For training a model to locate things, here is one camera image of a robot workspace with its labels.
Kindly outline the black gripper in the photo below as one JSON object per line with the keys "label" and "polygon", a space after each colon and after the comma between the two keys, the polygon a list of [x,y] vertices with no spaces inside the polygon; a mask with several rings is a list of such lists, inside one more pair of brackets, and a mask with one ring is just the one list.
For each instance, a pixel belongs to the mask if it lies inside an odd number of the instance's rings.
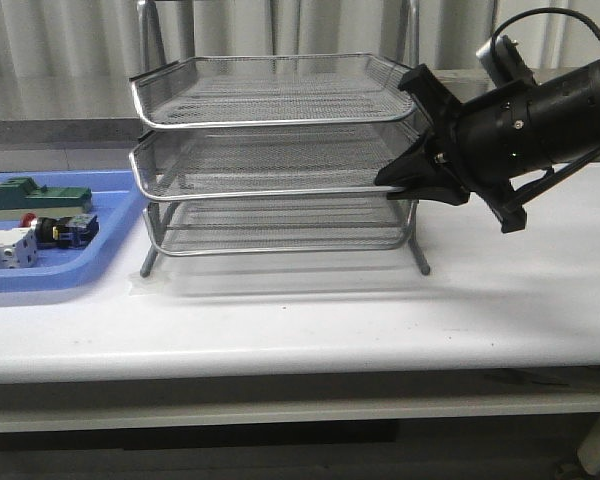
{"label": "black gripper", "polygon": [[511,180],[549,170],[550,158],[534,132],[529,108],[539,86],[521,81],[461,102],[426,65],[406,73],[400,90],[408,93],[428,126],[398,158],[382,167],[376,186],[404,187],[389,200],[466,204],[482,199],[504,233],[525,228],[527,214]]}

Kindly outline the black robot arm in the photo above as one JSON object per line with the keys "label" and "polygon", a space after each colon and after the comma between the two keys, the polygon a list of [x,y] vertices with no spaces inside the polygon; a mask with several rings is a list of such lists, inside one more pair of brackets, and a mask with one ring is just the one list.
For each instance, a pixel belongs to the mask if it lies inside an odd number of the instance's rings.
{"label": "black robot arm", "polygon": [[426,65],[399,88],[428,122],[374,179],[399,199],[458,206],[476,194],[511,233],[526,226],[524,204],[600,156],[600,59],[543,84],[518,74],[466,103]]}

